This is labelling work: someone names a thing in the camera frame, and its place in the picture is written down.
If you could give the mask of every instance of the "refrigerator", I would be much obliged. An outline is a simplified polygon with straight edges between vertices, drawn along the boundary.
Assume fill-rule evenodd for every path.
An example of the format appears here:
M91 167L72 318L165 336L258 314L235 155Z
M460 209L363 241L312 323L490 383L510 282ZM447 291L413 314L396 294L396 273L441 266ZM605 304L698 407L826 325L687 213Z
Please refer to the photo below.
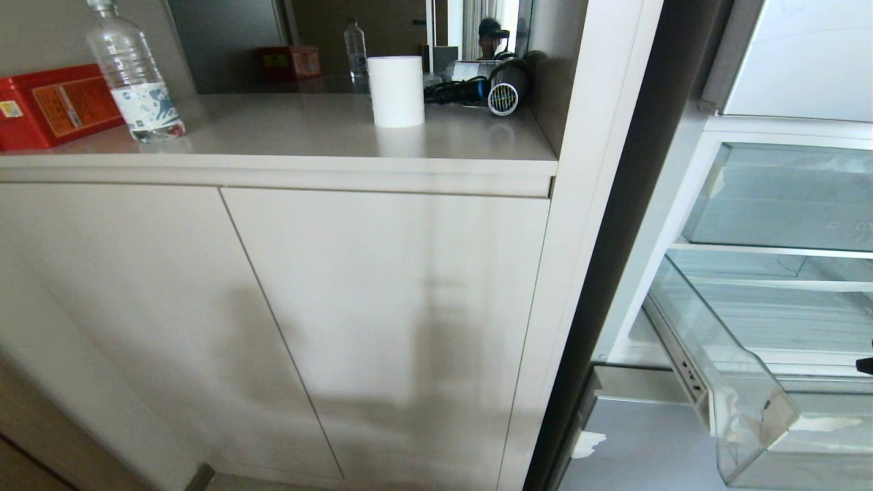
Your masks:
M664 2L527 489L873 489L871 93L870 0Z

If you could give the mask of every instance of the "mirror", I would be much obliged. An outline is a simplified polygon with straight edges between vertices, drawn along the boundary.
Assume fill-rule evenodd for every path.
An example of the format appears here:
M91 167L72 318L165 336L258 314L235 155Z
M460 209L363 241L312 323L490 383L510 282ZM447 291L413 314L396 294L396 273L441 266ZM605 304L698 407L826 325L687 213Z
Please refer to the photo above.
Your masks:
M530 9L530 0L521 3ZM514 52L524 39L519 0L168 0L168 7L198 93L365 92L349 74L343 32L351 17L368 56L421 55L425 73Z

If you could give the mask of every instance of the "cabinet door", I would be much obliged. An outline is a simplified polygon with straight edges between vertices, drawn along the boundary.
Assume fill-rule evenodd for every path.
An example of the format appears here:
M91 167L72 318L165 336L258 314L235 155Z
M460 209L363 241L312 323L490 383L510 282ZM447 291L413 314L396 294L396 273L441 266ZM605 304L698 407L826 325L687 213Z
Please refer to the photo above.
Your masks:
M493 490L548 202L222 193L346 478Z
M340 476L218 190L2 184L0 228L199 457Z

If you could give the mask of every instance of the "water bottle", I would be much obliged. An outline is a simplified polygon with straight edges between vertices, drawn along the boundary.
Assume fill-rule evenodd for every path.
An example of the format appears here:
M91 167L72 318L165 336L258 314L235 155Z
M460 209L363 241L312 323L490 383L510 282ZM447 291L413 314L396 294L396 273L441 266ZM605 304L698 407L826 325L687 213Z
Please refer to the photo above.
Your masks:
M138 142L165 142L185 135L146 37L119 17L115 0L88 0L97 24L87 34L113 99Z
M348 72L352 75L352 80L367 77L367 47L364 45L364 31L358 27L358 21L354 17L348 18L348 27L343 37L346 39Z

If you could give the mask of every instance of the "red box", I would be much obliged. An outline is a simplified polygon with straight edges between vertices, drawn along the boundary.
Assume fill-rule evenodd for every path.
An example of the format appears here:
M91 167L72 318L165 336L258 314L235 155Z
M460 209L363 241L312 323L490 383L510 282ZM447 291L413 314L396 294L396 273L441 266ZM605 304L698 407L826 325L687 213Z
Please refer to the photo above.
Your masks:
M302 80L321 76L318 46L258 48L258 59L268 80Z
M0 79L0 150L48 149L121 124L97 65Z

